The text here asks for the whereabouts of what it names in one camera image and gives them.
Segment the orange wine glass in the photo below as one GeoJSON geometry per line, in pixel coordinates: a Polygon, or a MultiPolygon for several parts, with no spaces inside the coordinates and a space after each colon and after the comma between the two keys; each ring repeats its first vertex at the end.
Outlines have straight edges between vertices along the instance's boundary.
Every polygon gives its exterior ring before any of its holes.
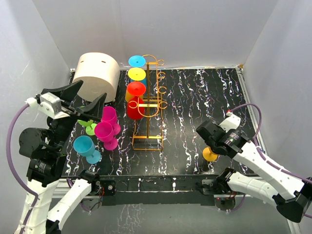
{"type": "Polygon", "coordinates": [[[218,159],[218,154],[213,153],[210,147],[206,147],[202,151],[202,156],[208,162],[214,162],[218,159]]]}
{"type": "Polygon", "coordinates": [[[127,85],[125,99],[129,102],[132,98],[143,97],[147,90],[146,72],[142,68],[134,67],[128,71],[130,83],[127,85]]]}

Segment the red wine glass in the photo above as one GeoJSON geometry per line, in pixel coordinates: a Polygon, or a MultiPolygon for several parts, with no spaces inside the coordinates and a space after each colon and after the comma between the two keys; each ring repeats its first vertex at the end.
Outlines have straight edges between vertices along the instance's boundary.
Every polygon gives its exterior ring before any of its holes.
{"type": "Polygon", "coordinates": [[[144,104],[143,94],[146,91],[146,86],[138,81],[131,82],[127,86],[125,99],[127,101],[127,115],[133,120],[143,118],[145,107],[138,106],[144,104]]]}

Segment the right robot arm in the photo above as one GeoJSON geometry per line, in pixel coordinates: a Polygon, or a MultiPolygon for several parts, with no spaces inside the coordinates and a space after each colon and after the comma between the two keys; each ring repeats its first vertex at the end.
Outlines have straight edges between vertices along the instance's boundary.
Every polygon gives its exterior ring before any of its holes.
{"type": "Polygon", "coordinates": [[[196,132],[202,137],[211,154],[228,156],[253,170],[262,179],[249,178],[227,168],[216,179],[222,193],[240,192],[261,199],[276,207],[286,219],[300,223],[312,203],[312,179],[295,175],[268,156],[242,134],[238,125],[228,119],[217,125],[203,122],[196,132]]]}

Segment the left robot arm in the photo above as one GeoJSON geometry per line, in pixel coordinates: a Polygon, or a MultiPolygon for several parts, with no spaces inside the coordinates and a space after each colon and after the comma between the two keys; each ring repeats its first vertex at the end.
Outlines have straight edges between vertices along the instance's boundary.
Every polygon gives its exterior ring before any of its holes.
{"type": "Polygon", "coordinates": [[[59,234],[73,210],[88,195],[100,191],[99,176],[88,170],[74,182],[63,198],[50,208],[66,161],[65,144],[78,120],[100,121],[107,94],[84,107],[74,108],[83,81],[56,89],[43,89],[27,99],[26,106],[47,115],[47,129],[27,128],[19,136],[19,153],[30,158],[27,170],[27,196],[17,234],[59,234]]]}

